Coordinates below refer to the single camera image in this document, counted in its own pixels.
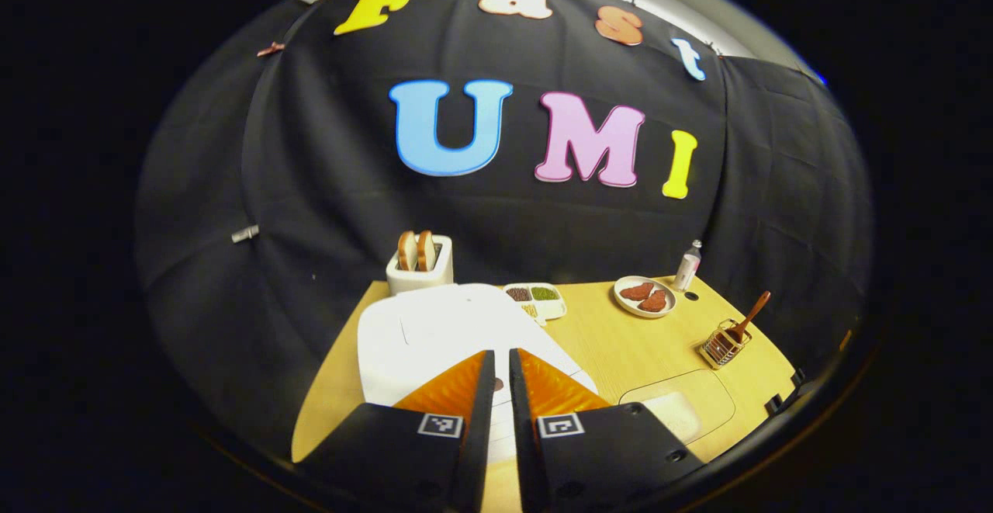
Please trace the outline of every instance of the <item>orange letter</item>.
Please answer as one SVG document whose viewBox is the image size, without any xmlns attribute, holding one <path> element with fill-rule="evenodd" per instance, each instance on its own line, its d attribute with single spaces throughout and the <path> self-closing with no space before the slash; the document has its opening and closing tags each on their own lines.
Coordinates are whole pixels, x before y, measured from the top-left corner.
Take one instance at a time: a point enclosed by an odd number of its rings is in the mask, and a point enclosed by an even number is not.
<svg viewBox="0 0 993 513">
<path fill-rule="evenodd" d="M 390 12 L 396 12 L 407 6 L 410 0 L 358 0 L 348 20 L 342 22 L 338 28 L 334 29 L 334 35 L 340 36 L 342 33 L 354 32 L 356 29 L 372 28 L 386 22 L 386 15 L 382 13 L 383 7 Z"/>
<path fill-rule="evenodd" d="M 545 0 L 479 0 L 479 7 L 489 14 L 519 14 L 536 19 L 552 16 Z"/>
<path fill-rule="evenodd" d="M 597 32 L 604 38 L 623 43 L 625 46 L 636 46 L 642 42 L 642 19 L 634 13 L 617 7 L 600 7 L 597 11 L 600 20 L 596 22 Z"/>
</svg>

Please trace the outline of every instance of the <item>green food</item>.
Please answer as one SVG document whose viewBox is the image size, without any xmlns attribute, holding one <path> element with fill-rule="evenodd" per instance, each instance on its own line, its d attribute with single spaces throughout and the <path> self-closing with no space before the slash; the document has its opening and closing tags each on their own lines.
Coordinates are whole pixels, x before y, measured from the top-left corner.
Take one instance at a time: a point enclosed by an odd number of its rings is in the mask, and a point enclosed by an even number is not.
<svg viewBox="0 0 993 513">
<path fill-rule="evenodd" d="M 540 286 L 536 286 L 536 287 L 531 288 L 531 295 L 533 295 L 535 297 L 535 300 L 557 300 L 558 299 L 558 294 L 555 293 L 555 290 L 550 290 L 548 288 L 542 288 Z"/>
</svg>

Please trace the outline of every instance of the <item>wooden spoon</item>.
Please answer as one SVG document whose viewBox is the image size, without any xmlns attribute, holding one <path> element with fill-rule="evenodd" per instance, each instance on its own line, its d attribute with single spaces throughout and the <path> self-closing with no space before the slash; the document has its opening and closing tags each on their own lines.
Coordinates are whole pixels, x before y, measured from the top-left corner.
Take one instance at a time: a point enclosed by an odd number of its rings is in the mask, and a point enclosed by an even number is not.
<svg viewBox="0 0 993 513">
<path fill-rule="evenodd" d="M 741 344 L 742 340 L 745 339 L 745 327 L 752 322 L 752 319 L 755 318 L 756 313 L 759 313 L 759 311 L 765 307 L 766 301 L 769 301 L 770 295 L 772 294 L 769 293 L 769 290 L 766 290 L 766 293 L 759 296 L 759 301 L 755 302 L 755 307 L 752 308 L 752 312 L 748 314 L 748 317 L 745 317 L 744 321 L 725 331 L 729 336 L 731 336 L 731 338 L 735 339 L 735 342 Z"/>
</svg>

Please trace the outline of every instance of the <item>foam letter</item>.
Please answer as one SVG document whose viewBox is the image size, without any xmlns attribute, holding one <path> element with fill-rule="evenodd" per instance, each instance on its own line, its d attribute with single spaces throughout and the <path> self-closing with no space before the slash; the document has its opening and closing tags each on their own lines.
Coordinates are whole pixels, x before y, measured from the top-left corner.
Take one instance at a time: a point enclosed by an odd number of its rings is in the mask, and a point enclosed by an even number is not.
<svg viewBox="0 0 993 513">
<path fill-rule="evenodd" d="M 476 101 L 472 142 L 446 148 L 438 142 L 438 100 L 448 93 L 442 81 L 400 82 L 389 91 L 396 103 L 396 151 L 407 167 L 431 176 L 454 176 L 486 166 L 500 148 L 500 111 L 514 87 L 502 81 L 470 81 L 465 93 Z"/>
<path fill-rule="evenodd" d="M 642 19 L 638 15 L 617 7 L 600 7 L 597 11 L 600 20 L 595 22 L 597 32 L 604 38 L 623 43 L 625 46 L 636 46 L 642 42 Z"/>
<path fill-rule="evenodd" d="M 354 32 L 356 29 L 379 26 L 386 22 L 387 18 L 387 15 L 380 14 L 383 8 L 396 12 L 407 6 L 408 1 L 410 0 L 358 0 L 348 20 L 334 29 L 334 35 L 340 36 L 342 33 Z"/>
<path fill-rule="evenodd" d="M 546 92 L 541 97 L 541 104 L 547 107 L 551 117 L 548 151 L 545 161 L 535 168 L 536 178 L 550 182 L 568 181 L 572 168 L 566 162 L 566 153 L 571 149 L 583 181 L 593 176 L 600 161 L 607 156 L 607 165 L 597 176 L 600 183 L 610 187 L 634 186 L 638 181 L 635 145 L 638 144 L 638 128 L 645 122 L 644 113 L 634 107 L 615 106 L 600 130 L 593 130 L 593 121 L 579 96 Z"/>
<path fill-rule="evenodd" d="M 673 43 L 675 47 L 680 48 L 680 57 L 682 57 L 683 66 L 686 68 L 686 72 L 689 72 L 689 75 L 692 78 L 696 78 L 698 81 L 703 81 L 707 75 L 703 74 L 703 71 L 700 71 L 700 65 L 696 63 L 696 61 L 699 61 L 700 59 L 700 54 L 696 53 L 696 50 L 689 45 L 687 40 L 673 38 Z"/>
<path fill-rule="evenodd" d="M 479 7 L 490 14 L 519 14 L 536 19 L 552 16 L 545 0 L 479 0 Z"/>
<path fill-rule="evenodd" d="M 689 192 L 686 177 L 689 175 L 689 162 L 696 149 L 696 137 L 686 131 L 673 131 L 673 167 L 669 170 L 669 180 L 663 185 L 663 195 L 673 199 L 685 199 Z"/>
</svg>

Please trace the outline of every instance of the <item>meat slice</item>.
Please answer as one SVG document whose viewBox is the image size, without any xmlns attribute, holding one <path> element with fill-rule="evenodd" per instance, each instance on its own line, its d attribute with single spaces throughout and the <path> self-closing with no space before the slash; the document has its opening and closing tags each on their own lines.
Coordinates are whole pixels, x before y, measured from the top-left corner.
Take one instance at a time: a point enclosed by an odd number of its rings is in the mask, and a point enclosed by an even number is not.
<svg viewBox="0 0 993 513">
<path fill-rule="evenodd" d="M 656 290 L 656 293 L 650 295 L 648 300 L 638 304 L 638 309 L 652 312 L 659 312 L 666 309 L 666 291 Z"/>
<path fill-rule="evenodd" d="M 641 286 L 625 288 L 621 290 L 621 297 L 627 298 L 627 300 L 642 301 L 646 297 L 649 297 L 653 287 L 655 287 L 655 284 L 645 282 Z"/>
</svg>

